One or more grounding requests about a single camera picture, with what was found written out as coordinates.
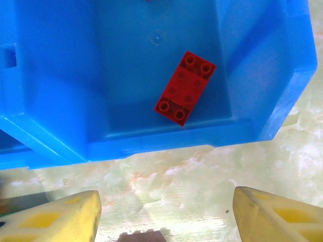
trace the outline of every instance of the blue plastic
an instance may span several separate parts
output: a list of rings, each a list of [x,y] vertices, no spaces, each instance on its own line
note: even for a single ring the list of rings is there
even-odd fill
[[[153,108],[187,50],[218,69],[182,128]],[[316,68],[307,0],[4,0],[0,168],[270,140]]]

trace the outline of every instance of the green marble countertop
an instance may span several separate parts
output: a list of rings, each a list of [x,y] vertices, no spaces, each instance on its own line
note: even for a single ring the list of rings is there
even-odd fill
[[[200,146],[123,160],[0,171],[4,196],[47,192],[50,200],[99,190],[96,242],[162,230],[168,241],[240,241],[235,186],[323,207],[323,2],[310,1],[319,68],[273,141]]]

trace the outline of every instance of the marble surface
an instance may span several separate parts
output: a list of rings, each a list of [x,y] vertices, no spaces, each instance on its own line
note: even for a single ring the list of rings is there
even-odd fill
[[[96,242],[150,229],[161,229],[168,241],[240,241],[232,212],[235,186],[323,206],[323,2],[312,0],[310,8],[319,68],[273,141],[4,170],[4,196],[47,192],[53,200],[99,190]]]

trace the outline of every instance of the red lego brick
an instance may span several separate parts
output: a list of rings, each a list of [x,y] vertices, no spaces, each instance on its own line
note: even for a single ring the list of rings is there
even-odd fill
[[[184,126],[216,68],[187,51],[154,110]]]

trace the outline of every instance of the red duplo block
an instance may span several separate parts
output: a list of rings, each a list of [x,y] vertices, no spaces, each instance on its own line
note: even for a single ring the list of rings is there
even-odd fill
[[[154,110],[184,126],[216,68],[187,51]]]

